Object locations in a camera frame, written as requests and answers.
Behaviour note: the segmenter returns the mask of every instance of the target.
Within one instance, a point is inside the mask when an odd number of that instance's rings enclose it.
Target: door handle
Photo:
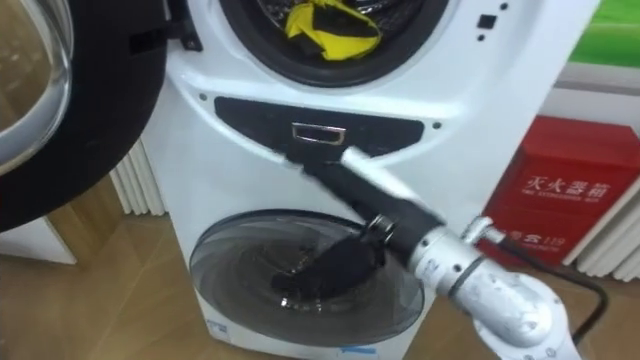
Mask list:
[[[335,126],[291,123],[293,138],[300,141],[339,146],[344,143],[347,130]]]

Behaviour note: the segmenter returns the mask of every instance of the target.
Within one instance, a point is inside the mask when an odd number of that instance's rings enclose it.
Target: white radiator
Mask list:
[[[166,212],[140,140],[109,175],[126,214],[162,215]]]
[[[589,276],[640,277],[640,178],[564,260]]]

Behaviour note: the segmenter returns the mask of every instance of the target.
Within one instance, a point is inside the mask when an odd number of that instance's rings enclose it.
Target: washing machine door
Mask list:
[[[360,230],[314,212],[244,213],[205,231],[189,270],[200,297],[249,330],[307,346],[373,344],[407,330],[424,306],[422,284],[393,259],[363,285],[330,300],[301,301],[272,286],[274,276],[300,270]]]
[[[0,0],[0,231],[65,204],[140,136],[184,0]]]

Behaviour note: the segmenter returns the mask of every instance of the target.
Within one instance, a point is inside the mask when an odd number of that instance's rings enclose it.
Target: yellow cloth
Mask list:
[[[349,16],[361,19],[374,29],[374,33],[377,35],[349,36],[345,35],[343,31],[338,31],[343,34],[334,34],[328,29],[314,29],[314,10],[316,7],[334,7]],[[322,56],[326,60],[334,61],[364,56],[378,45],[382,37],[378,27],[371,19],[342,4],[340,0],[309,0],[306,3],[296,5],[287,18],[285,32],[289,39],[301,34],[308,36],[324,50]]]

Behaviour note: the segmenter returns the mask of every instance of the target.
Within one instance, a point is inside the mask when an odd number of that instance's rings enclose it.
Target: red box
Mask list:
[[[550,265],[559,265],[598,220],[597,217],[507,207],[490,208],[485,214],[493,219],[497,229]],[[478,247],[504,265],[520,264],[486,241]]]
[[[538,117],[491,206],[601,216],[640,173],[640,140],[628,126]]]

